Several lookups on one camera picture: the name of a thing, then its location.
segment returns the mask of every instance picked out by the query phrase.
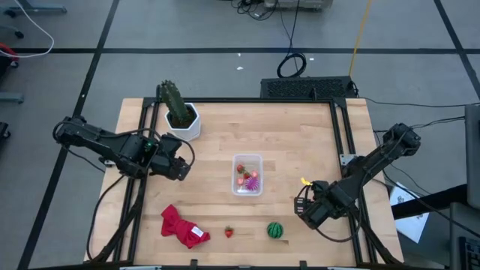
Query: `wooden table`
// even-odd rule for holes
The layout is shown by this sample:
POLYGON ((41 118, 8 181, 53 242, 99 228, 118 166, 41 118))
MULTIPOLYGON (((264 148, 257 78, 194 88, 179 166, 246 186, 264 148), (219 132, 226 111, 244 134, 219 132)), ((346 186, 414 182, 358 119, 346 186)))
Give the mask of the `wooden table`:
MULTIPOLYGON (((137 129, 141 104, 142 99, 123 101, 117 133, 137 129)), ((367 105, 363 99, 347 100, 347 104, 357 154, 366 155, 376 147, 367 105)), ((341 177, 328 104, 196 103, 196 108, 202 118, 202 133, 192 142, 196 162, 190 174, 184 181, 158 175, 148 178, 136 265, 184 266, 191 259, 198 259, 204 266, 298 266, 299 260, 306 260, 309 266, 355 265, 351 242, 326 240, 293 213, 293 197, 302 188, 301 177, 330 182, 341 177), (232 193, 232 159, 238 153, 262 155, 265 184, 261 196, 232 193), (169 204, 184 219, 210 232, 211 240, 188 250, 175 236, 163 237, 161 212, 169 204), (278 240, 266 234, 272 221, 284 227, 284 235, 278 240), (229 225, 235 229, 232 238, 224 236, 224 228, 229 225)), ((157 123, 160 134, 168 131, 166 111, 161 104, 157 123)), ((337 114, 346 148, 340 110, 337 114)), ((179 149, 178 155, 187 162, 191 158, 186 146, 179 149)), ((102 192, 118 177, 115 167, 107 169, 102 192)), ((119 225, 126 182, 112 189, 98 209, 91 240, 93 254, 100 251, 119 225)), ((373 230, 391 253, 403 260, 385 187, 370 181, 364 192, 373 230)), ((328 219, 320 229, 338 239, 350 235, 346 218, 328 219)), ((126 258, 129 238, 127 232, 122 259, 126 258)), ((367 262, 362 234, 360 239, 367 262)))

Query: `clear plastic container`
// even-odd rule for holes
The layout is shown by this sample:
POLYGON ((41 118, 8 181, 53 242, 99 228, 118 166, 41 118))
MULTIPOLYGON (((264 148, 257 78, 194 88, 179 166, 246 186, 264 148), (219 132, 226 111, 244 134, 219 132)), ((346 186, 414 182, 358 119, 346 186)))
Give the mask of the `clear plastic container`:
POLYGON ((259 154, 235 154, 233 156, 232 166, 232 192, 237 196, 260 196, 263 192, 263 159, 259 154), (257 179, 259 181, 258 188, 255 190, 247 189, 247 179, 244 173, 237 171, 237 166, 242 165, 249 173, 256 171, 258 173, 257 179), (238 179, 243 178, 244 183, 239 184, 238 179))

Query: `white hexagonal pot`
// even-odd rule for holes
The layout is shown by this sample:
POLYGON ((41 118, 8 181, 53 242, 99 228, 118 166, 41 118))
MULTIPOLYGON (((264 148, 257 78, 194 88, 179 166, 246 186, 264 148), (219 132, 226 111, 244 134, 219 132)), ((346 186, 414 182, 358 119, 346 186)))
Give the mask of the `white hexagonal pot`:
POLYGON ((200 122, 201 121, 200 121, 200 114, 197 112, 197 108, 195 108, 193 103, 186 103, 185 106, 187 106, 188 108, 191 108, 195 112, 195 115, 196 115, 196 118, 195 118, 195 120, 193 120, 190 127, 188 127, 188 128, 174 128, 174 127, 172 127, 172 125, 170 124, 170 120, 169 120, 170 111, 165 113, 165 120, 166 120, 166 123, 168 123, 168 127, 170 128, 170 130, 178 138, 186 140, 188 142, 188 141, 196 139, 200 136, 200 124, 201 124, 200 122))

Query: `toy watermelon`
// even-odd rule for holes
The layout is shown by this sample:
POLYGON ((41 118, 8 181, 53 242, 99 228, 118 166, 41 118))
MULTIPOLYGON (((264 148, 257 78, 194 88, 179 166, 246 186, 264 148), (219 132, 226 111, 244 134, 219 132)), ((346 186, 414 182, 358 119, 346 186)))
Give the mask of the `toy watermelon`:
POLYGON ((284 228, 282 224, 278 222, 271 222, 267 226, 267 233, 268 236, 272 237, 273 239, 279 239, 284 234, 284 228))

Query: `black keyboard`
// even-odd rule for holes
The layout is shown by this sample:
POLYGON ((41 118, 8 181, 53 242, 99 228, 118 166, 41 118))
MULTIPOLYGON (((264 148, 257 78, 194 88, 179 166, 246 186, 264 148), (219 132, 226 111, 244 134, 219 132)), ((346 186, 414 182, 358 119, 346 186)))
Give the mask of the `black keyboard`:
POLYGON ((480 270, 480 241, 459 237, 462 270, 480 270))

